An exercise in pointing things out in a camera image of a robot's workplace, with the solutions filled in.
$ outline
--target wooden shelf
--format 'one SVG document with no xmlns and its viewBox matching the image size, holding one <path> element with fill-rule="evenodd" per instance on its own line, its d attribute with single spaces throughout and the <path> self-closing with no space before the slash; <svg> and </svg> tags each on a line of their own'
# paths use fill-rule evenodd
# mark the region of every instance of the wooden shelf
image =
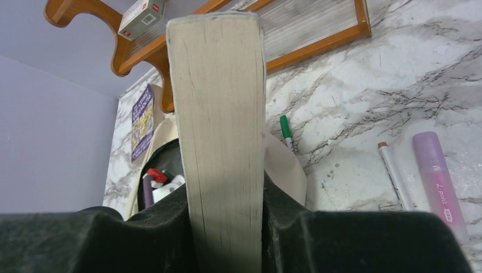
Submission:
<svg viewBox="0 0 482 273">
<path fill-rule="evenodd" d="M 247 11 L 258 11 L 275 0 L 258 0 L 245 8 Z M 267 63 L 267 71 L 272 72 L 310 56 L 328 51 L 334 47 L 351 42 L 358 38 L 369 37 L 371 30 L 364 0 L 354 0 L 358 25 L 321 39 L 315 43 L 280 56 Z M 204 14 L 217 11 L 231 0 L 209 0 L 196 9 L 193 14 Z M 115 37 L 114 54 L 111 62 L 112 71 L 118 76 L 125 76 L 141 61 L 152 64 L 163 77 L 163 97 L 160 108 L 165 113 L 174 111 L 174 103 L 169 76 L 169 60 L 165 34 L 155 35 L 142 40 L 141 37 L 129 41 L 117 34 L 122 14 L 100 0 L 48 0 L 44 16 L 56 27 L 66 27 L 80 13 L 92 14 L 105 22 Z"/>
</svg>

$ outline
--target ceiling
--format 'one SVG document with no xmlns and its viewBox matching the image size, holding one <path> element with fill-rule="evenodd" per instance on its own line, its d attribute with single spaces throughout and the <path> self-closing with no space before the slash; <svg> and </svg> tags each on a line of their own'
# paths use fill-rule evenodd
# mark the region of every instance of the ceiling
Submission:
<svg viewBox="0 0 482 273">
<path fill-rule="evenodd" d="M 66 28 L 43 17 L 46 0 L 1 1 L 0 55 L 110 97 L 119 97 L 152 66 L 142 62 L 126 77 L 110 70 L 114 36 L 98 18 L 80 14 Z M 123 13 L 136 0 L 104 0 Z"/>
</svg>

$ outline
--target book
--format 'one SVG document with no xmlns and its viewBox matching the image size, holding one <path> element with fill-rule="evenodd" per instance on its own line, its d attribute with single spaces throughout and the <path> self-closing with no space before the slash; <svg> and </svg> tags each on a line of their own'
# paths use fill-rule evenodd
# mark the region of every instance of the book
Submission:
<svg viewBox="0 0 482 273">
<path fill-rule="evenodd" d="M 203 272 L 261 272 L 265 61 L 254 13 L 171 20 L 168 57 Z"/>
</svg>

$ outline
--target green marker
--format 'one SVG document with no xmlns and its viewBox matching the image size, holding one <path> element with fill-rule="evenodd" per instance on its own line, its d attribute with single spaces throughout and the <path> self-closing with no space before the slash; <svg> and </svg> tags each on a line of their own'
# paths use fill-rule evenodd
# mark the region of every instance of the green marker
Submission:
<svg viewBox="0 0 482 273">
<path fill-rule="evenodd" d="M 291 152 L 294 152 L 293 139 L 291 138 L 291 132 L 289 131 L 288 119 L 285 115 L 280 117 L 281 131 L 285 138 L 286 146 L 290 148 Z"/>
</svg>

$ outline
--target barcode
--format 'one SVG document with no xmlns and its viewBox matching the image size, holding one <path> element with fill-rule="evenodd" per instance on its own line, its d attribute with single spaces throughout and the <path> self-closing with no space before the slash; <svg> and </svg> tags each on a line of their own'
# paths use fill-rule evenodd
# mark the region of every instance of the barcode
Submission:
<svg viewBox="0 0 482 273">
<path fill-rule="evenodd" d="M 454 221 L 454 219 L 452 218 L 452 213 L 450 213 L 449 209 L 444 209 L 443 214 L 445 214 L 445 219 L 447 220 L 447 222 L 452 223 Z"/>
<path fill-rule="evenodd" d="M 154 21 L 154 19 L 156 19 L 152 14 L 147 14 L 146 17 L 144 17 L 144 19 L 142 19 L 141 21 L 146 25 L 148 26 L 150 23 L 152 23 L 152 21 Z"/>
</svg>

